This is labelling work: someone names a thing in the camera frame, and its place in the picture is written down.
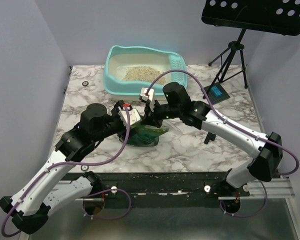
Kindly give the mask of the clear plastic litter scoop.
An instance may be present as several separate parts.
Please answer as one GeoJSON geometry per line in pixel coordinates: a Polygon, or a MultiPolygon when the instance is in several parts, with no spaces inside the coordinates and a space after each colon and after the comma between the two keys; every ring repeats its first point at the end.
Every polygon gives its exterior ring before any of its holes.
{"type": "Polygon", "coordinates": [[[182,131],[171,121],[168,121],[167,124],[169,125],[172,132],[175,134],[181,134],[182,131]]]}

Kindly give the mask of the green cat litter bag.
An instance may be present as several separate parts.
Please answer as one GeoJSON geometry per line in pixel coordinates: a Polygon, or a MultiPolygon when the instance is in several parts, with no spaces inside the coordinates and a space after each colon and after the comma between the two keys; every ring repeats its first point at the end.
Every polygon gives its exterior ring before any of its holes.
{"type": "Polygon", "coordinates": [[[168,131],[169,127],[164,125],[158,128],[140,123],[131,124],[126,144],[133,147],[154,147],[158,145],[160,136],[168,131]]]}

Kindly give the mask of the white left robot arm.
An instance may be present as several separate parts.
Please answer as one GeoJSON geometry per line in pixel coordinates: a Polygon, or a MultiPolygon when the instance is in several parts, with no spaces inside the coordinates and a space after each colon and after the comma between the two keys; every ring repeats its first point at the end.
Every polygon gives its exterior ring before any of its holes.
{"type": "Polygon", "coordinates": [[[65,132],[55,150],[36,175],[17,193],[0,199],[0,207],[7,214],[1,226],[5,238],[13,234],[5,232],[7,221],[11,219],[18,232],[28,235],[39,230],[49,217],[76,198],[97,197],[101,185],[94,173],[88,172],[64,189],[53,191],[56,184],[75,166],[88,166],[83,159],[93,152],[107,137],[124,134],[125,138],[118,152],[108,160],[95,163],[102,166],[114,161],[124,150],[134,125],[141,121],[138,110],[130,104],[118,101],[111,114],[100,103],[86,107],[80,121],[65,132]]]}

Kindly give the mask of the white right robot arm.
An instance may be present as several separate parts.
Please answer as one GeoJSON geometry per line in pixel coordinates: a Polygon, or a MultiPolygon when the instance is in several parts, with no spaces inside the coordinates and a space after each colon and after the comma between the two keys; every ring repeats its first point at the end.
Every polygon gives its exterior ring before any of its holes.
{"type": "Polygon", "coordinates": [[[242,185],[260,180],[270,182],[276,175],[283,158],[281,136],[275,132],[267,135],[249,129],[213,110],[203,101],[192,101],[186,89],[171,82],[163,87],[166,104],[155,100],[153,89],[142,88],[139,98],[146,103],[145,121],[159,126],[163,120],[179,119],[185,125],[215,134],[246,152],[252,159],[230,169],[220,183],[220,191],[231,196],[242,185]]]}

